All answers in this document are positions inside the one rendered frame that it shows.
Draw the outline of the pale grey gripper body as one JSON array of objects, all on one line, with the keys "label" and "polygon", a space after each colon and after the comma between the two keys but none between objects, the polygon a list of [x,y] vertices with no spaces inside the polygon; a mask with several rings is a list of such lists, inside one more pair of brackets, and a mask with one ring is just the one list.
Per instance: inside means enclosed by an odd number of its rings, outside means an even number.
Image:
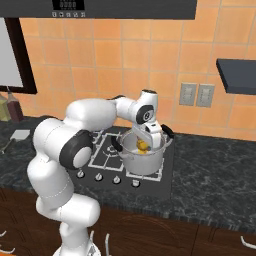
[{"label": "pale grey gripper body", "polygon": [[144,125],[132,125],[133,133],[140,138],[141,140],[145,141],[149,146],[152,146],[152,136],[151,134],[145,129]]}]

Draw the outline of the white spatula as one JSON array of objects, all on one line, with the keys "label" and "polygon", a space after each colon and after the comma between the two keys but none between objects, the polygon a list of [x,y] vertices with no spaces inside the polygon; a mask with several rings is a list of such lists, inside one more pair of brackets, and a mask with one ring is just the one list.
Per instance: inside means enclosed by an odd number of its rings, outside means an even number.
[{"label": "white spatula", "polygon": [[30,129],[16,129],[8,142],[0,149],[0,154],[4,155],[10,152],[19,142],[29,139],[31,135]]}]

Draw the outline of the yellow vegetable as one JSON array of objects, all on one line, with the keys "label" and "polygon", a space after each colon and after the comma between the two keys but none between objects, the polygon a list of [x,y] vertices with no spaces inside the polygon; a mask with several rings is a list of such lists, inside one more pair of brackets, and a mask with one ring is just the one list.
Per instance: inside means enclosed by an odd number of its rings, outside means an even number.
[{"label": "yellow vegetable", "polygon": [[146,154],[149,150],[149,145],[144,140],[138,139],[137,148],[139,154]]}]

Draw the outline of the black hob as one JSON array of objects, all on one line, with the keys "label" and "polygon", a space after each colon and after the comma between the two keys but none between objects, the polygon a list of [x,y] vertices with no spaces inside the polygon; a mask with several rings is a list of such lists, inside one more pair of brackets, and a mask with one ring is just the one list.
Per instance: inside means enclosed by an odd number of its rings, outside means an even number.
[{"label": "black hob", "polygon": [[[131,130],[127,127],[113,126],[106,130],[96,131],[93,136],[93,152],[88,162],[81,168],[84,172],[83,178],[76,176],[79,170],[67,170],[76,188],[79,186],[98,187],[101,189],[119,190],[135,193],[137,195],[148,195],[166,200],[171,195],[171,183],[173,177],[173,166],[165,165],[156,173],[149,176],[134,175],[126,171],[123,161],[118,152],[111,144],[111,137],[120,138],[125,132]],[[102,181],[95,181],[95,176],[101,173]],[[121,178],[121,183],[114,184],[115,176]],[[140,186],[133,187],[132,180],[139,180]]]}]

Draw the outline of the dark wood cupboard door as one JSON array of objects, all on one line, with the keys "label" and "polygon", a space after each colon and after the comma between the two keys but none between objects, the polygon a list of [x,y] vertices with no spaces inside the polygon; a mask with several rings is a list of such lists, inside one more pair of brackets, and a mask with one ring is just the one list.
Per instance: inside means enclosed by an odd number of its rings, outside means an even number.
[{"label": "dark wood cupboard door", "polygon": [[191,256],[256,256],[256,249],[244,246],[241,238],[256,245],[256,234],[200,225]]},{"label": "dark wood cupboard door", "polygon": [[102,256],[191,256],[198,225],[104,206],[90,230]]},{"label": "dark wood cupboard door", "polygon": [[0,188],[2,250],[16,248],[16,256],[52,256],[61,245],[59,223],[36,211],[37,195]]}]

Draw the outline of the dark grey extractor hood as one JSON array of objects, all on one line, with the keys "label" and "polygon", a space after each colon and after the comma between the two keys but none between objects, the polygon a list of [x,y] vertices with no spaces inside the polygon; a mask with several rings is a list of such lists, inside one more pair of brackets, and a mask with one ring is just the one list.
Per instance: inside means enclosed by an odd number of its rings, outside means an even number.
[{"label": "dark grey extractor hood", "polygon": [[194,20],[197,0],[0,0],[3,18]]}]

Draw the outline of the dark brown bottle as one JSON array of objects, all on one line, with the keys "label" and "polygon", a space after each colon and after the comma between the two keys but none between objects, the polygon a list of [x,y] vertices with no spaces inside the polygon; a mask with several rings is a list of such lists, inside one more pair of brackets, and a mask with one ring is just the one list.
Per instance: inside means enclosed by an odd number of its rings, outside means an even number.
[{"label": "dark brown bottle", "polygon": [[24,119],[20,102],[14,97],[11,91],[8,91],[7,107],[11,119],[14,122],[20,122]]}]

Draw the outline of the dark framed window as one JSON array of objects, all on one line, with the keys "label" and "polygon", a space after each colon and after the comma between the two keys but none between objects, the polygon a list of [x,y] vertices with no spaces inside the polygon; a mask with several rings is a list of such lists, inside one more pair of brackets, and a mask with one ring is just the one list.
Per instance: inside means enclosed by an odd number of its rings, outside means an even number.
[{"label": "dark framed window", "polygon": [[20,21],[0,17],[0,92],[8,90],[37,93]]}]

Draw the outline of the grey wall socket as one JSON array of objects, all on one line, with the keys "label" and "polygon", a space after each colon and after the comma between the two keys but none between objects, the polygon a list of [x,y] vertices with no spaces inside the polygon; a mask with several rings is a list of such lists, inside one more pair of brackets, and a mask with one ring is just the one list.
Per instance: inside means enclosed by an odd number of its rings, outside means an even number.
[{"label": "grey wall socket", "polygon": [[196,95],[196,88],[196,83],[182,83],[179,104],[184,106],[193,106]]},{"label": "grey wall socket", "polygon": [[198,107],[210,107],[212,104],[215,86],[213,84],[200,84],[196,105]]}]

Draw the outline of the dark grey wall shelf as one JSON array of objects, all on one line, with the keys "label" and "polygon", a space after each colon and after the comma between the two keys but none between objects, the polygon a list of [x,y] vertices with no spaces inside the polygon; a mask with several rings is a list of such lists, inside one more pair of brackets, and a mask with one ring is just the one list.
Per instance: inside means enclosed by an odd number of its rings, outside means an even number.
[{"label": "dark grey wall shelf", "polygon": [[229,94],[256,95],[256,60],[216,60],[221,81]]}]

